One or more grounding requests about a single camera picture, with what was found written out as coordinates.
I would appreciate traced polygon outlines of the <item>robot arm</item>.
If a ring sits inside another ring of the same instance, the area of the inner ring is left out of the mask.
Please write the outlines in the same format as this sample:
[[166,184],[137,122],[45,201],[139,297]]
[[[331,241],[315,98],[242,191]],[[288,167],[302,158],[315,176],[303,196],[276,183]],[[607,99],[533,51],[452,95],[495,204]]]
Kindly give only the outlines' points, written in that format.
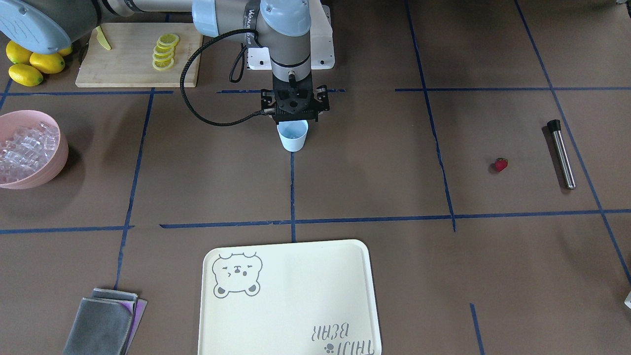
[[267,48],[272,90],[261,90],[261,108],[244,117],[268,115],[275,123],[318,120],[330,110],[325,85],[313,86],[308,0],[3,0],[1,31],[22,47],[53,54],[97,26],[136,13],[191,13],[196,30],[209,41],[187,59],[179,88],[188,109],[203,123],[228,127],[196,112],[185,92],[188,69],[201,53],[230,37],[244,49]]

